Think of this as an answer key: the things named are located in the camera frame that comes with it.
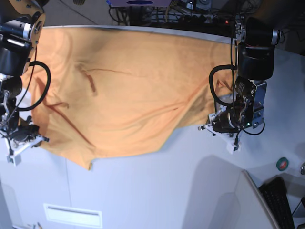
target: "wire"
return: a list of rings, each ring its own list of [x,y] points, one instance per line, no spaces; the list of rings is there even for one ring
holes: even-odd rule
[[[301,39],[301,36],[300,36],[300,34],[299,34],[299,31],[298,31],[298,30],[294,30],[294,31],[296,32],[297,37],[298,37],[298,39],[299,39],[299,41],[300,41],[300,42],[305,41],[305,38],[302,38],[302,39]]]
[[[123,9],[124,9],[124,7],[112,7],[111,5],[109,5],[109,9],[108,9],[109,16],[112,18],[112,20],[114,20],[115,22],[117,22],[118,25],[120,25],[120,23],[124,23],[125,25],[128,25],[128,22],[127,22],[127,12],[124,12]],[[116,13],[116,17],[117,17],[117,18],[115,18],[115,17],[111,14],[111,10],[115,10],[115,13]]]
[[[50,69],[48,68],[48,66],[42,62],[39,62],[39,61],[34,61],[34,62],[31,62],[30,63],[30,66],[35,66],[35,65],[39,65],[40,67],[44,68],[44,70],[46,71],[47,73],[47,83],[46,83],[46,86],[41,94],[41,97],[40,99],[34,103],[32,106],[29,106],[29,107],[26,107],[26,108],[20,108],[18,107],[17,111],[31,111],[33,110],[34,108],[36,108],[43,100],[44,98],[46,97],[47,93],[48,93],[48,90],[49,90],[49,87],[50,87],[50,84],[51,84],[51,72],[50,72]]]
[[[260,135],[265,130],[265,126],[266,126],[265,121],[263,122],[263,125],[264,126],[263,126],[262,130],[256,134],[250,133],[250,132],[246,131],[245,129],[243,129],[243,131],[248,135],[257,136],[257,135]]]
[[[236,135],[236,137],[235,137],[234,145],[236,145],[236,146],[238,145],[238,142],[239,142],[239,137],[238,137],[238,136],[239,136],[239,134],[240,134],[241,131],[242,131],[242,130],[239,130],[238,133],[237,133],[237,135]]]
[[[68,4],[66,4],[65,2],[63,2],[62,0],[59,0],[60,3],[62,3],[63,5],[65,5],[67,8],[69,8],[71,11],[77,13],[78,15],[81,15],[83,18],[91,21],[92,23],[94,23],[95,25],[98,25],[98,23],[96,23],[95,21],[91,20],[90,18],[86,17],[85,15],[77,12],[75,9],[73,9],[71,6],[69,6]]]
[[[37,59],[37,46],[36,46],[36,49],[35,49],[35,58],[34,60],[36,61]],[[28,86],[25,90],[25,93],[23,94],[22,98],[20,99],[20,101],[18,102],[17,106],[15,107],[15,109],[13,110],[13,112],[10,114],[9,118],[5,121],[5,123],[3,125],[5,125],[6,123],[8,123],[10,121],[10,119],[13,117],[13,115],[15,114],[15,112],[17,111],[18,109],[18,106],[20,105],[20,103],[22,102],[22,100],[24,99],[26,93],[28,92],[29,90],[29,87],[30,87],[30,83],[32,81],[32,78],[33,78],[33,74],[34,74],[34,69],[35,69],[35,66],[33,66],[33,69],[32,69],[32,72],[30,74],[30,80],[29,80],[29,83],[28,83]]]
[[[7,141],[8,141],[8,145],[9,145],[10,155],[14,155],[14,151],[12,150],[11,145],[10,145],[10,135],[9,135],[9,132],[6,131],[6,134],[7,134]]]
[[[285,42],[285,33],[283,33],[283,30],[281,30],[281,37],[283,37],[283,40],[281,42],[279,42],[280,44],[284,44]]]
[[[227,65],[219,65],[219,66],[216,66],[214,67],[211,72],[210,72],[210,75],[209,75],[209,85],[210,85],[210,90],[211,90],[211,94],[214,98],[214,100],[219,103],[220,105],[223,105],[223,106],[228,106],[228,107],[231,107],[233,105],[233,103],[226,103],[222,100],[220,100],[220,98],[218,98],[218,96],[216,95],[215,93],[215,90],[214,90],[214,83],[213,83],[213,76],[214,74],[219,71],[219,70],[229,70],[229,69],[232,69],[233,70],[236,70],[236,67],[233,66],[233,65],[230,65],[230,64],[227,64]]]
[[[165,22],[167,22],[168,21],[168,10],[169,10],[169,6],[168,7],[166,7],[166,11],[165,11]]]

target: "white tabletop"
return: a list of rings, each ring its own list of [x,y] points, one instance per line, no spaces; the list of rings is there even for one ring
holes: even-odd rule
[[[99,27],[230,42],[229,38],[189,31]],[[23,155],[23,162],[17,168],[5,164],[4,160],[1,162],[2,182],[15,190],[22,218],[27,222],[36,220],[36,217],[44,219],[43,213],[38,211],[34,217],[33,212],[27,210],[27,205],[32,204],[40,209],[42,203],[46,202],[102,210],[105,213],[105,228],[122,228],[123,224],[117,217],[125,217],[129,209],[135,215],[126,216],[125,228],[136,228],[141,223],[144,225],[148,217],[155,217],[155,220],[146,228],[187,228],[186,211],[192,208],[195,212],[205,211],[201,206],[209,198],[203,196],[213,198],[214,192],[230,186],[230,182],[226,181],[228,171],[239,169],[249,171],[258,186],[281,174],[287,182],[288,198],[293,210],[305,194],[305,177],[299,172],[301,164],[305,162],[305,57],[275,50],[274,66],[274,75],[267,80],[264,103],[266,128],[259,136],[243,135],[241,151],[233,155],[227,152],[226,143],[219,137],[212,136],[208,131],[199,132],[196,126],[189,126],[175,130],[159,152],[96,160],[90,172],[70,161],[62,161],[62,158],[45,150],[33,149]],[[289,167],[284,172],[276,168],[281,157],[289,160]],[[33,185],[44,183],[45,180],[48,180],[48,185],[40,185],[35,189],[31,189],[30,185],[24,188],[24,180],[28,176],[34,177],[34,181],[27,181]],[[209,182],[214,182],[215,190],[207,191]],[[58,185],[61,186],[61,198]],[[38,192],[37,188],[39,193],[36,202],[22,197],[23,192],[34,195]],[[81,198],[84,193],[88,197],[86,200]],[[202,225],[201,220],[209,220],[209,217],[211,215],[206,213],[192,221]]]

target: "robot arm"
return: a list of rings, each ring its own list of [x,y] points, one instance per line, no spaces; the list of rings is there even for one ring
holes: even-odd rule
[[[30,63],[45,22],[42,4],[38,0],[0,1],[0,133],[6,138],[8,161],[14,165],[21,161],[20,153],[26,148],[48,141],[39,134],[38,126],[31,125],[31,118],[19,119],[20,111],[30,109],[16,104],[22,90],[20,76],[29,66],[43,66],[50,83],[49,69],[40,62]]]
[[[297,0],[264,0],[257,12],[247,19],[236,16],[235,39],[238,41],[237,66],[224,65],[215,67],[210,73],[210,88],[215,101],[220,105],[218,112],[208,115],[206,125],[199,130],[208,129],[228,143],[228,150],[239,148],[239,134],[246,132],[259,135],[264,130],[264,98],[267,82],[273,75],[274,51],[281,33],[280,28],[292,19],[298,10],[304,11],[305,4]],[[232,103],[218,98],[214,91],[213,75],[222,69],[237,70],[233,84]],[[257,134],[247,128],[257,128],[263,124]]]

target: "orange cloth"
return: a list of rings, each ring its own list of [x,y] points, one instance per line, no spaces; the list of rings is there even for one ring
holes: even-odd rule
[[[214,111],[208,76],[230,63],[230,46],[181,36],[97,28],[44,28],[37,60],[52,82],[32,111],[42,147],[84,168],[95,158],[156,151],[181,126],[206,122]],[[31,69],[23,76],[26,86]],[[32,103],[46,84],[35,67]],[[230,71],[214,77],[228,94]]]

